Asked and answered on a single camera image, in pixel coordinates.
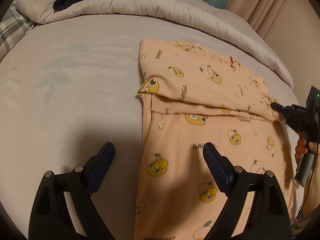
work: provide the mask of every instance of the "plaid pillow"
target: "plaid pillow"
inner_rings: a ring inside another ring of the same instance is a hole
[[[0,61],[35,25],[16,9],[14,1],[0,23]]]

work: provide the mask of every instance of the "wall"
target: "wall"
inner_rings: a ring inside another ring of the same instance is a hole
[[[320,89],[320,19],[308,0],[284,0],[264,40],[288,68],[305,106],[311,85]]]

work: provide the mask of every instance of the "leaf pattern on sheet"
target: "leaf pattern on sheet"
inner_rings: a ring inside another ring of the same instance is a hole
[[[79,55],[89,51],[81,42],[70,44],[58,51],[58,57],[52,59],[43,67],[43,77],[35,85],[35,89],[46,88],[43,99],[44,103],[50,102],[54,93],[61,91],[62,86],[71,83],[71,77],[64,70],[78,67],[81,63],[78,61]]]

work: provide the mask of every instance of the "device handle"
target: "device handle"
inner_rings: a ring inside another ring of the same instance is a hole
[[[309,144],[308,133],[306,133],[305,131],[302,131],[301,137],[307,141],[307,147],[308,147],[308,144]],[[303,187],[306,186],[307,179],[309,177],[314,158],[315,158],[315,154],[311,152],[308,148],[308,153],[304,155],[304,157],[298,164],[297,174],[294,178]]]

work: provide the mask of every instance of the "human hand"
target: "human hand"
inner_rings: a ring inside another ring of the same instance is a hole
[[[296,154],[294,155],[296,159],[296,163],[298,164],[300,160],[303,158],[305,154],[308,152],[308,148],[306,147],[307,141],[301,137],[301,132],[299,133],[299,140],[296,146]],[[309,149],[311,152],[316,153],[317,151],[317,143],[310,142]]]

